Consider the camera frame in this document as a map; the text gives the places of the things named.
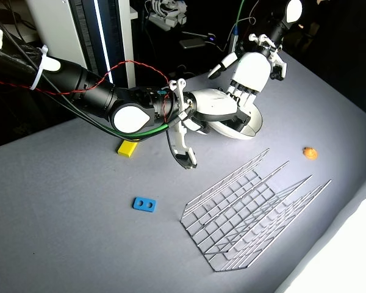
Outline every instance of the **metal wire basket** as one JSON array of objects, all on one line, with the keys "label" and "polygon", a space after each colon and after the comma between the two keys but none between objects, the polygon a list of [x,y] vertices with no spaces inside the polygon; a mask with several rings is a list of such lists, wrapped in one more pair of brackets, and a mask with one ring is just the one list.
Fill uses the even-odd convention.
[{"label": "metal wire basket", "polygon": [[249,267],[331,182],[303,197],[293,194],[312,175],[276,193],[255,168],[265,150],[186,204],[181,223],[214,271]]}]

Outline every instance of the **yellow block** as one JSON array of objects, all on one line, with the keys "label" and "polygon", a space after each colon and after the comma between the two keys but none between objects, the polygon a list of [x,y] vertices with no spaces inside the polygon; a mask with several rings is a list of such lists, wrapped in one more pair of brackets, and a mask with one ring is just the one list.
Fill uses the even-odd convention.
[{"label": "yellow block", "polygon": [[137,144],[138,142],[128,142],[127,140],[124,140],[120,148],[118,149],[118,154],[125,157],[131,157]]}]

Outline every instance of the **white light strip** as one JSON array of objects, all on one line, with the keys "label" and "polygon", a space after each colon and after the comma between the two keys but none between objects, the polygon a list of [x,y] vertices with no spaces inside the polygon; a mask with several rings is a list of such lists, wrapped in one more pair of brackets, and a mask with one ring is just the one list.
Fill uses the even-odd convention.
[{"label": "white light strip", "polygon": [[[106,42],[104,41],[104,33],[103,33],[102,19],[100,18],[99,3],[98,0],[93,0],[93,3],[95,5],[96,19],[98,20],[100,39],[102,40],[104,60],[106,61],[107,71],[109,71],[111,68],[109,62],[109,55],[107,54]],[[112,83],[111,72],[109,72],[109,80]]]}]

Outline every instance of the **wire rack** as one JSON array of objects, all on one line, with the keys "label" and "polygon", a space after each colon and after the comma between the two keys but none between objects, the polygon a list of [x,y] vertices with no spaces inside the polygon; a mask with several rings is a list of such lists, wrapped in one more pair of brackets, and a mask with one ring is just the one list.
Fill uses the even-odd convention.
[{"label": "wire rack", "polygon": [[249,267],[331,182],[292,196],[312,176],[275,193],[255,168],[265,150],[186,204],[181,223],[214,271]]}]

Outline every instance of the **blue rectangular block with holes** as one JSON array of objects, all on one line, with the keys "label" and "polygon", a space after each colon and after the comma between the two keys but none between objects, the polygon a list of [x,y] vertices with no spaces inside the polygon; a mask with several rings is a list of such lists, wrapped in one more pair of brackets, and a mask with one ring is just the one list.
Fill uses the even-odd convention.
[{"label": "blue rectangular block with holes", "polygon": [[134,209],[139,209],[145,212],[154,212],[156,208],[156,200],[151,200],[145,197],[136,197],[133,203]]}]

